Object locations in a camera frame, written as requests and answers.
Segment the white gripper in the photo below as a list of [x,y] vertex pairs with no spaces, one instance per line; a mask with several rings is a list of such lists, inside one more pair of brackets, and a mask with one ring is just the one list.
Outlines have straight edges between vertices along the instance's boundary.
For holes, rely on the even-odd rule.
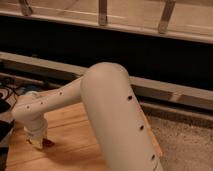
[[39,117],[24,125],[27,141],[36,149],[43,148],[43,140],[47,138],[48,123],[44,117]]

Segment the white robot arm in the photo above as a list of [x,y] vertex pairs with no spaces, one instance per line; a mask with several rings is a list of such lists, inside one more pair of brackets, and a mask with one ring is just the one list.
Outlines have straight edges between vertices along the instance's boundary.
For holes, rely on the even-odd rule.
[[28,140],[42,146],[47,136],[46,112],[81,102],[109,171],[164,171],[131,87],[127,70],[101,62],[45,96],[29,91],[12,109]]

